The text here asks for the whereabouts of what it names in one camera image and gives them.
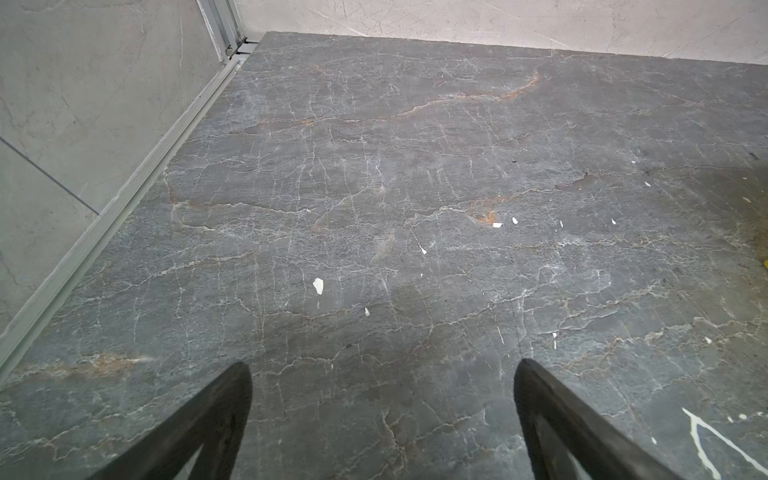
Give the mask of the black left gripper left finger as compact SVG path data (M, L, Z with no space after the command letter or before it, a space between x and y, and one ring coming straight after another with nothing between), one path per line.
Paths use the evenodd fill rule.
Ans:
M252 405L251 372L238 361L93 479L173 479L190 459L191 479L231 477Z

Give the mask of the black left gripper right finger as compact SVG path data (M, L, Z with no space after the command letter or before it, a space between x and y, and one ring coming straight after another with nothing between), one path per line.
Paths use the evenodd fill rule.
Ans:
M537 361L522 359L514 402L536 479L678 479Z

